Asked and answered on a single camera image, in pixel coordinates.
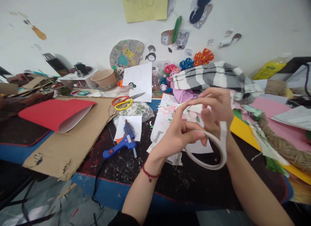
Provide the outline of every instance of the black sleeve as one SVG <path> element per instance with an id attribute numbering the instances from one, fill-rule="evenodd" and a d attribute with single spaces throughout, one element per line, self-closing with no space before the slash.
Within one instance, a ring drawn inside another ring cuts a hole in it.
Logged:
<path id="1" fill-rule="evenodd" d="M 120 211 L 113 218 L 113 220 L 108 224 L 108 226 L 118 226 L 118 225 L 140 226 L 135 218 L 133 218 L 130 215 L 121 213 Z"/>

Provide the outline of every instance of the forearm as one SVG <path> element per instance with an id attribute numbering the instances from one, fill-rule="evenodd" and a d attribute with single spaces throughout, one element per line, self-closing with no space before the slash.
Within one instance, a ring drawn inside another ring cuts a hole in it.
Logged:
<path id="1" fill-rule="evenodd" d="M 144 165 L 150 175 L 158 175 L 165 163 L 164 158 L 155 158 L 151 152 Z M 133 182 L 123 205 L 122 213 L 134 217 L 140 225 L 143 225 L 147 216 L 153 192 L 158 178 L 151 178 L 141 171 Z"/>
<path id="2" fill-rule="evenodd" d="M 234 191 L 249 218 L 256 225 L 294 225 L 231 135 L 227 140 L 227 153 L 227 166 Z"/>

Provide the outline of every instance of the gray and white plaid fabric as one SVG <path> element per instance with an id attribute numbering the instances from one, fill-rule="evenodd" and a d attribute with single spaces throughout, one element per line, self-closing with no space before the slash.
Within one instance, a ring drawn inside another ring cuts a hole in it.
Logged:
<path id="1" fill-rule="evenodd" d="M 173 77 L 175 89 L 204 90 L 209 87 L 230 88 L 243 94 L 243 100 L 252 103 L 263 93 L 257 83 L 244 75 L 239 67 L 224 61 L 183 70 Z"/>

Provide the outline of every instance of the red scissors handle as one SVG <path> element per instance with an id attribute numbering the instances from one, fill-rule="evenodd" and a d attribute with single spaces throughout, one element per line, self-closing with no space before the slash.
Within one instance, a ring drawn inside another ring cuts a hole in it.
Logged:
<path id="1" fill-rule="evenodd" d="M 114 103 L 117 99 L 120 99 L 120 98 L 123 98 L 123 97 L 124 97 L 123 100 L 121 100 L 121 101 L 119 101 L 119 102 L 117 102 L 117 103 Z M 113 106 L 116 106 L 117 104 L 119 104 L 119 103 L 121 103 L 121 102 L 124 102 L 124 101 L 128 100 L 129 98 L 130 98 L 129 96 L 119 96 L 119 97 L 117 97 L 117 98 L 114 98 L 113 101 L 111 102 L 111 104 L 112 104 Z"/>

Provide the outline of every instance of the glue gun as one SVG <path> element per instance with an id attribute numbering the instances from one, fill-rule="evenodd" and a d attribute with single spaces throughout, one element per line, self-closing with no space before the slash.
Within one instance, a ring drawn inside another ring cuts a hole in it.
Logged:
<path id="1" fill-rule="evenodd" d="M 125 120 L 125 125 L 124 125 L 124 135 L 122 140 L 114 147 L 111 148 L 110 150 L 105 150 L 103 152 L 103 157 L 105 159 L 108 159 L 112 157 L 113 155 L 117 154 L 119 151 L 121 151 L 122 148 L 127 147 L 129 150 L 134 151 L 134 157 L 136 158 L 136 150 L 135 148 L 137 147 L 137 143 L 133 141 L 135 138 L 135 131 L 132 125 Z"/>

